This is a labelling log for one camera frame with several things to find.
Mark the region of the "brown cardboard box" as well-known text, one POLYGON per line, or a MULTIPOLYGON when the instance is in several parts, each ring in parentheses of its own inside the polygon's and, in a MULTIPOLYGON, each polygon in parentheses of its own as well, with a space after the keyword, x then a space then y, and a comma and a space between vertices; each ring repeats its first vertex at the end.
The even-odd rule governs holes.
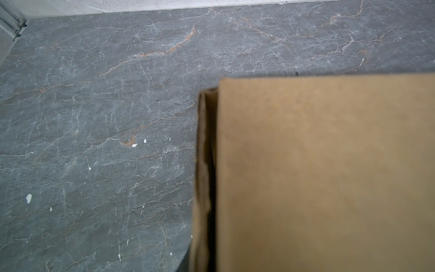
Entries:
POLYGON ((225 78, 198 98, 191 272, 432 272, 432 73, 225 78))

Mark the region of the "aluminium frame rail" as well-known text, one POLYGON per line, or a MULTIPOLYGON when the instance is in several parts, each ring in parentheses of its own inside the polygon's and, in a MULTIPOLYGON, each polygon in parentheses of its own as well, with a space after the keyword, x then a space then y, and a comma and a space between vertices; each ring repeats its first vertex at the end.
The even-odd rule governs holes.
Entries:
POLYGON ((27 18, 9 1, 1 0, 1 64, 27 27, 27 18))

